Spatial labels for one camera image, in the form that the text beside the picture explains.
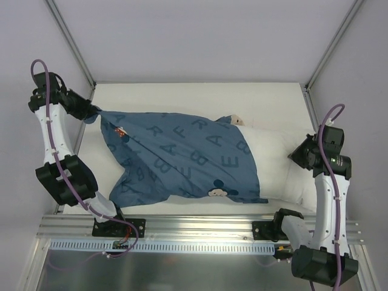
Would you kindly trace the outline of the blue cartoon print pillowcase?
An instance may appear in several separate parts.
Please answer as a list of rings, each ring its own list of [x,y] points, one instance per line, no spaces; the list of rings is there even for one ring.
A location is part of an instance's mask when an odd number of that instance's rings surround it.
[[[124,169],[110,193],[119,207],[172,195],[264,202],[254,157],[237,126],[180,113],[99,115],[104,141]]]

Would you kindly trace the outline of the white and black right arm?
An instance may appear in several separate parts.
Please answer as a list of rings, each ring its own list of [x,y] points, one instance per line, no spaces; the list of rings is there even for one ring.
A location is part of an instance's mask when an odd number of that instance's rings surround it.
[[[321,125],[289,158],[312,171],[317,205],[315,230],[310,232],[301,213],[279,209],[271,221],[269,240],[288,239],[292,249],[292,275],[338,290],[358,272],[350,258],[346,234],[346,198],[352,161],[341,154],[343,130]]]

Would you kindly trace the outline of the white pillow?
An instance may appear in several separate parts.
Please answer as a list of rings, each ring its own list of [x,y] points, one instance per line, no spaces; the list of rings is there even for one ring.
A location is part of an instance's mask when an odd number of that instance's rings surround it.
[[[282,200],[315,212],[316,187],[312,173],[289,158],[308,132],[238,128],[256,164],[260,197]]]

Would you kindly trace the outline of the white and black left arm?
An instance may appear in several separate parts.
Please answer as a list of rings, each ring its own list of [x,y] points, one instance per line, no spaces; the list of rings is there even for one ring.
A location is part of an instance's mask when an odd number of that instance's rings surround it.
[[[53,72],[38,73],[37,86],[28,104],[38,118],[44,140],[44,164],[35,170],[38,181],[60,206],[81,206],[105,223],[112,236],[125,233],[127,223],[119,207],[103,197],[92,171],[74,152],[65,126],[67,115],[84,121],[95,116],[98,108],[75,91],[67,89]]]

